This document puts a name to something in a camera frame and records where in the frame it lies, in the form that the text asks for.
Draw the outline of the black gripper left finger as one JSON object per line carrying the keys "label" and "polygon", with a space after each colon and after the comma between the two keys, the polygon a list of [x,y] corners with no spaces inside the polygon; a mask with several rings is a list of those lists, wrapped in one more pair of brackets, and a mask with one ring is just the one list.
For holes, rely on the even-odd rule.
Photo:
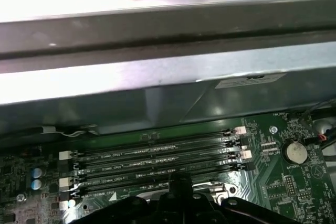
{"label": "black gripper left finger", "polygon": [[173,174],[169,178],[169,190],[160,196],[156,204],[144,198],[131,196],[97,210],[72,223],[179,223],[178,200],[181,196],[181,176]]}

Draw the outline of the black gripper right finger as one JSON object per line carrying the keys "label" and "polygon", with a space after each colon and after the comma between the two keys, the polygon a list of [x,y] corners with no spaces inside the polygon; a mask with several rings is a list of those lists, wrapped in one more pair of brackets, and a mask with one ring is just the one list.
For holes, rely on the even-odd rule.
{"label": "black gripper right finger", "polygon": [[237,197],[215,204],[195,193],[190,176],[181,179],[181,210],[184,223],[296,223],[295,220]]}

